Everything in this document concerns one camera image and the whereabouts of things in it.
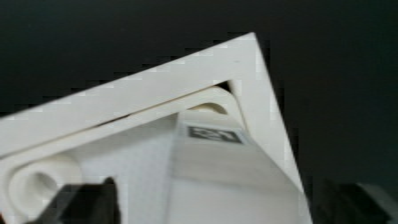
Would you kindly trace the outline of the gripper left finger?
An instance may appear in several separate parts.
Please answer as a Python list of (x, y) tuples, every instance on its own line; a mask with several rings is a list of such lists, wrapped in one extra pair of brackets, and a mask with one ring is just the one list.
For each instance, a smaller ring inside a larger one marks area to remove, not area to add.
[(99, 184), (71, 184), (60, 188), (34, 224), (121, 224), (112, 178)]

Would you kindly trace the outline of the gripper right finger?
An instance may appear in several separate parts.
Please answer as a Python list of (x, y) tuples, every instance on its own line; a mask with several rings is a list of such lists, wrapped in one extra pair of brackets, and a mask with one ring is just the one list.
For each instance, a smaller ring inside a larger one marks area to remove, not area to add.
[(323, 184), (313, 224), (398, 224), (398, 200), (378, 185)]

